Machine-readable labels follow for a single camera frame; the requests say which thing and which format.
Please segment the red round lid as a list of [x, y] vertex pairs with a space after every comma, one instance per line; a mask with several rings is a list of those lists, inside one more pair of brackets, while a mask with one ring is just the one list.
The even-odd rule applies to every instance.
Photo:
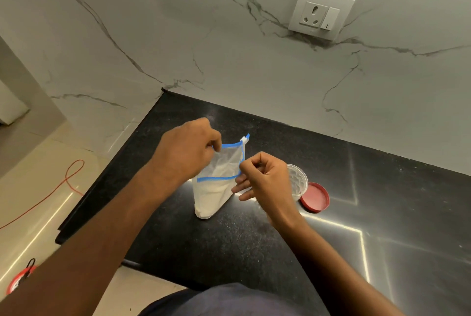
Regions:
[[307, 190], [300, 197], [300, 203], [309, 212], [320, 213], [329, 207], [330, 196], [323, 186], [309, 182]]

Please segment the person's right forearm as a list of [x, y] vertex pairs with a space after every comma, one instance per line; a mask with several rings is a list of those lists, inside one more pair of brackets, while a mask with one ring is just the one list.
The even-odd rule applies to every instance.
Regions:
[[297, 214], [267, 215], [296, 256], [331, 316], [405, 316]]

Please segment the person's left forearm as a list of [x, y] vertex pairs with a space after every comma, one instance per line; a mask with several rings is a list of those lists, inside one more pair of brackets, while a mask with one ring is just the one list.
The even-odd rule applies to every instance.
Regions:
[[0, 302], [0, 316], [92, 316], [153, 212], [192, 172], [147, 164]]

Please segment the clear plastic container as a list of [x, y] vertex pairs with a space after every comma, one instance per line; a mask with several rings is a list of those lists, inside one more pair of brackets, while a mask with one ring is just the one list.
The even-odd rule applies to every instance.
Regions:
[[293, 164], [287, 164], [291, 182], [291, 194], [295, 201], [298, 201], [309, 187], [309, 181], [305, 172]]

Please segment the person's dark blue shirt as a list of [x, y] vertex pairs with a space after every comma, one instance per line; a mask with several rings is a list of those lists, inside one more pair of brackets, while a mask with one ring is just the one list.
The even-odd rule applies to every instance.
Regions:
[[204, 291], [183, 289], [158, 299], [138, 316], [327, 316], [278, 295], [240, 283]]

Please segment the person's left hand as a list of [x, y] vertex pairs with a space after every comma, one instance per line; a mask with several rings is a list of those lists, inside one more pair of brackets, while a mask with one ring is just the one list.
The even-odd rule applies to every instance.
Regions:
[[209, 165], [214, 153], [204, 147], [199, 118], [164, 133], [147, 166], [162, 188], [173, 191]]

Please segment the white wall socket with switch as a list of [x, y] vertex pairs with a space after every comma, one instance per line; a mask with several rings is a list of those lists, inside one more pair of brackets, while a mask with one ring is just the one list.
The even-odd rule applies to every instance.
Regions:
[[356, 0], [297, 0], [288, 29], [318, 39], [337, 39]]

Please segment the person's right hand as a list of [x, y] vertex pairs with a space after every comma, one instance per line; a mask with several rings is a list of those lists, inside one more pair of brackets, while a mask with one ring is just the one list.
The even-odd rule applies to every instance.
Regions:
[[270, 167], [267, 175], [269, 178], [268, 193], [257, 198], [257, 202], [276, 229], [296, 224], [301, 216], [291, 194], [287, 164], [270, 155]]

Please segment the clear zip bag blue seal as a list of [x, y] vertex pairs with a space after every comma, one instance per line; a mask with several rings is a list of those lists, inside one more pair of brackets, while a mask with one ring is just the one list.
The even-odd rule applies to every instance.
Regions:
[[192, 178], [197, 218], [211, 218], [232, 196], [249, 139], [250, 134], [247, 134], [238, 143], [223, 144], [221, 150], [214, 153], [209, 165]]

